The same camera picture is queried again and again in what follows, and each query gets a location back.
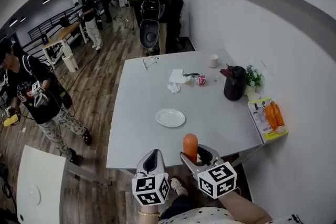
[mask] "black thermos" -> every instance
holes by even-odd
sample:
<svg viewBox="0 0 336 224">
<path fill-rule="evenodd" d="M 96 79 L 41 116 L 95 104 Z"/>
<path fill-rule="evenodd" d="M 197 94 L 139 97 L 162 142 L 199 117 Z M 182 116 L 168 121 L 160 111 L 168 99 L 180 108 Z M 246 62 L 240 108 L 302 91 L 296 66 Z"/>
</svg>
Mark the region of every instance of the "black thermos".
<svg viewBox="0 0 336 224">
<path fill-rule="evenodd" d="M 246 87 L 246 70 L 243 67 L 234 67 L 230 76 L 226 78 L 224 95 L 231 101 L 242 98 Z"/>
</svg>

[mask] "white plate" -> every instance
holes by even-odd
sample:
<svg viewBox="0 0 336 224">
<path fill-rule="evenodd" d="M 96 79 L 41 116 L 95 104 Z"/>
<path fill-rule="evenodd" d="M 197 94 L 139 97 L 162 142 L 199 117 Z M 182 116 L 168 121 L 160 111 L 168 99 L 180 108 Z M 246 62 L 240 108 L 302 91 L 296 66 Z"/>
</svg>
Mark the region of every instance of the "white plate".
<svg viewBox="0 0 336 224">
<path fill-rule="evenodd" d="M 176 109 L 161 109 L 155 114 L 155 119 L 166 127 L 178 127 L 185 122 L 185 116 Z"/>
</svg>

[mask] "desk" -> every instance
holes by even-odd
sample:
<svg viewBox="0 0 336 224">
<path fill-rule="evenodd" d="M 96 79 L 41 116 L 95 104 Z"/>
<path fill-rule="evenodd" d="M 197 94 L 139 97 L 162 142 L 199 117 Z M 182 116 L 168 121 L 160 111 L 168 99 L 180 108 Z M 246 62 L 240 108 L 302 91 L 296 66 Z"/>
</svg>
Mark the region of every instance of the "desk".
<svg viewBox="0 0 336 224">
<path fill-rule="evenodd" d="M 44 46 L 42 46 L 42 50 L 45 54 L 45 56 L 47 57 L 48 62 L 51 64 L 52 68 L 55 69 L 54 64 L 52 62 L 52 60 L 50 59 L 48 52 L 47 52 L 47 48 L 52 47 L 58 43 L 62 43 L 62 46 L 65 47 L 66 45 L 68 45 L 66 37 L 72 32 L 74 31 L 77 27 L 79 26 L 80 28 L 80 32 L 83 36 L 83 40 L 85 42 L 85 44 L 87 43 L 87 39 L 85 37 L 82 25 L 80 22 L 75 22 L 72 25 L 69 25 L 65 28 L 62 28 L 60 31 L 58 31 L 56 34 L 54 34 L 53 36 L 50 37 L 49 42 L 47 44 L 45 44 Z"/>
<path fill-rule="evenodd" d="M 226 78 L 219 73 L 225 64 L 235 65 L 229 54 L 216 52 L 221 66 L 207 66 L 210 52 L 192 51 L 125 61 L 115 101 L 107 154 L 107 168 L 135 169 L 149 151 L 161 150 L 166 166 L 182 164 L 180 151 L 185 134 L 194 133 L 200 144 L 217 150 L 221 156 L 253 150 L 262 145 L 248 113 L 247 98 L 232 102 L 223 94 Z M 146 70 L 146 65 L 157 61 Z M 172 70 L 200 73 L 204 86 L 180 84 L 181 91 L 167 89 Z M 160 109 L 177 109 L 185 123 L 177 128 L 163 127 L 155 120 Z"/>
</svg>

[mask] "wooden floor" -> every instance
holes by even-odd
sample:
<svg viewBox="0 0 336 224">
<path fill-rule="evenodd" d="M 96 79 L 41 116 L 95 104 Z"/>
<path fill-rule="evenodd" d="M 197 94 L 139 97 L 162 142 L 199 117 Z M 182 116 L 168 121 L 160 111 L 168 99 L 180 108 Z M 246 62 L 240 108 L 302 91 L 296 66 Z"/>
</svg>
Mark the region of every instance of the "wooden floor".
<svg viewBox="0 0 336 224">
<path fill-rule="evenodd" d="M 88 128 L 93 143 L 91 146 L 86 146 L 82 139 L 69 130 L 62 130 L 62 135 L 65 142 L 81 157 L 81 167 L 113 181 L 113 186 L 107 187 L 83 178 L 68 177 L 64 223 L 131 224 L 136 223 L 138 216 L 139 205 L 132 196 L 131 178 L 118 170 L 106 169 L 106 158 L 113 107 L 124 61 L 144 57 L 145 54 L 140 45 L 137 26 L 135 31 L 130 31 L 124 28 L 124 22 L 120 21 L 127 18 L 130 20 L 127 27 L 133 27 L 131 9 L 116 9 L 112 14 L 112 17 L 114 16 L 116 19 L 113 23 L 104 24 L 104 30 L 101 32 L 104 42 L 101 53 L 96 55 L 96 51 L 91 48 L 91 41 L 87 44 L 81 41 L 80 46 L 73 49 L 79 70 L 70 73 L 62 61 L 56 68 L 60 82 L 69 89 L 83 67 L 88 64 L 69 89 L 69 93 L 76 109 L 75 118 Z M 19 124 L 9 128 L 0 126 L 0 131 L 0 152 L 3 153 L 1 162 L 9 168 L 8 181 L 16 197 L 17 175 L 24 145 L 56 155 L 59 155 L 59 152 L 32 120 L 22 119 Z M 169 169 L 168 172 L 170 176 L 180 176 L 188 182 L 189 188 L 194 188 L 185 168 L 176 167 Z M 214 204 L 213 201 L 205 199 L 199 191 L 193 191 L 193 196 L 199 205 Z M 12 201 L 2 194 L 0 197 L 0 207 L 9 208 L 14 212 Z M 174 197 L 171 191 L 170 200 L 165 206 L 168 206 Z"/>
</svg>

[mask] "orange object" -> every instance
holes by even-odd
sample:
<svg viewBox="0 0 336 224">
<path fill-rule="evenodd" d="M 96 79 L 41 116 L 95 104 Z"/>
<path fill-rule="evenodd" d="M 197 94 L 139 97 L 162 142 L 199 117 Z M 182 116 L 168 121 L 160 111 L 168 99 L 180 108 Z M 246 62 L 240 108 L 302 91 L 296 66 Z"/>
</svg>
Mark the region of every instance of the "orange object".
<svg viewBox="0 0 336 224">
<path fill-rule="evenodd" d="M 197 162 L 198 139 L 194 134 L 186 134 L 183 138 L 183 153 L 193 162 Z"/>
<path fill-rule="evenodd" d="M 265 107 L 265 115 L 268 123 L 271 125 L 273 131 L 278 128 L 278 121 L 275 117 L 274 109 L 272 105 Z"/>
<path fill-rule="evenodd" d="M 274 102 L 271 103 L 271 106 L 273 107 L 274 115 L 275 115 L 275 118 L 277 119 L 278 125 L 279 126 L 284 125 L 285 123 L 283 121 L 279 106 L 275 104 Z"/>
</svg>

